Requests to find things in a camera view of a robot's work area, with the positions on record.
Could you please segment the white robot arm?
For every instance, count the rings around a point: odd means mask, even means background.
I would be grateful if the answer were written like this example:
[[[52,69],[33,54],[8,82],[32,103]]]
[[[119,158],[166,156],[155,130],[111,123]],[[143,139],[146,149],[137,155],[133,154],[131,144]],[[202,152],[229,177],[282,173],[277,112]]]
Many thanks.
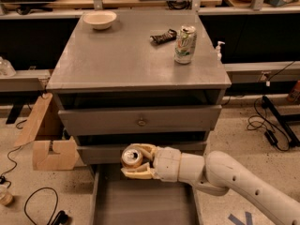
[[[171,147],[133,143],[121,155],[121,172],[131,179],[182,182],[223,196],[230,189],[256,206],[276,225],[300,225],[300,203],[257,177],[230,155],[203,157]]]

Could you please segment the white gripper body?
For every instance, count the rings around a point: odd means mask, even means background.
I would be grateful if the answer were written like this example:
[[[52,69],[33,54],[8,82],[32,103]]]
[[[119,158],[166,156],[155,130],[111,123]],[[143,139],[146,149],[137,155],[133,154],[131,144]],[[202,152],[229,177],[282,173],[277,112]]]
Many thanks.
[[[159,147],[153,161],[154,176],[163,182],[176,182],[181,161],[181,152],[171,147]]]

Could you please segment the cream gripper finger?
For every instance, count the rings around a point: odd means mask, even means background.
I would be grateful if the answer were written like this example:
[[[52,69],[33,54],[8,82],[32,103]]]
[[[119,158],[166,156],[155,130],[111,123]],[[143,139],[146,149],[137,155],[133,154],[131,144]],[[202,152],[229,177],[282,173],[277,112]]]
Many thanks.
[[[131,179],[153,179],[153,169],[150,167],[150,163],[146,162],[137,168],[122,168],[121,172],[127,178]]]
[[[153,144],[148,144],[148,143],[133,143],[130,146],[128,146],[127,148],[140,149],[142,152],[143,158],[147,158],[149,160],[152,160],[154,158],[154,154],[156,152],[156,147]]]

